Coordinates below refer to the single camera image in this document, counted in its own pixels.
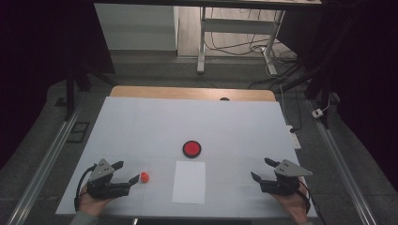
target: red round button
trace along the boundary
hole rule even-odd
[[[202,146],[196,141],[185,142],[182,147],[182,152],[187,158],[197,158],[200,155],[201,150]]]

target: metal leg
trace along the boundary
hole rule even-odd
[[[197,73],[203,74],[205,72],[205,27],[206,27],[206,8],[202,7],[200,21],[200,43],[198,55],[198,68]]]
[[[271,53],[272,45],[275,41],[276,35],[278,34],[279,26],[281,25],[281,20],[282,20],[283,14],[284,14],[284,11],[280,11],[280,10],[276,11],[275,23],[272,27],[272,32],[269,36],[267,47],[265,49],[263,48],[263,55],[264,55],[264,58],[266,59],[266,63],[267,63],[267,67],[268,67],[268,71],[269,71],[270,75],[277,74],[275,66],[272,63],[272,58],[271,58],[270,53]]]

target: white table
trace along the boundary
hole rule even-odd
[[[183,155],[189,140],[202,145],[199,157]],[[75,213],[78,181],[101,158],[124,161],[113,183],[149,173],[104,211],[135,218],[285,218],[250,172],[274,180],[264,158],[299,164],[278,102],[108,97],[56,214]],[[205,162],[205,203],[172,202],[177,161]]]

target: human hand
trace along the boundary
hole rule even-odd
[[[298,190],[304,195],[307,195],[307,189],[301,183],[299,184]],[[289,196],[271,195],[278,201],[283,210],[296,224],[305,224],[308,222],[305,201],[298,194],[295,193]]]
[[[87,186],[84,186],[80,191],[79,211],[85,212],[88,215],[99,217],[102,210],[107,203],[114,199],[98,200],[94,199],[87,193]]]

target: white paper sheet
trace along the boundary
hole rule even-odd
[[[205,203],[205,162],[176,162],[173,203]]]

